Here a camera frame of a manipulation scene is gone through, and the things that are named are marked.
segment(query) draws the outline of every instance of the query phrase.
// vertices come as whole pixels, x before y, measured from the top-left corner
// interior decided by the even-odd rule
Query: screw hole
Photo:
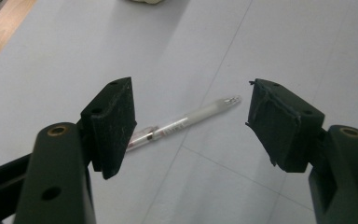
[[[100,114],[101,112],[103,112],[103,110],[101,108],[95,108],[95,109],[91,110],[91,113],[93,113],[93,114]]]
[[[339,130],[349,137],[358,137],[358,131],[352,128],[341,128]]]
[[[65,126],[57,126],[50,130],[48,130],[48,135],[50,136],[58,136],[61,134],[64,134],[66,132],[67,128]]]
[[[306,115],[311,115],[311,114],[312,114],[312,111],[310,111],[310,110],[304,110],[304,114],[306,114]]]
[[[52,188],[45,190],[45,192],[43,192],[42,200],[43,201],[51,201],[51,200],[57,198],[60,194],[61,194],[60,188],[52,187]]]

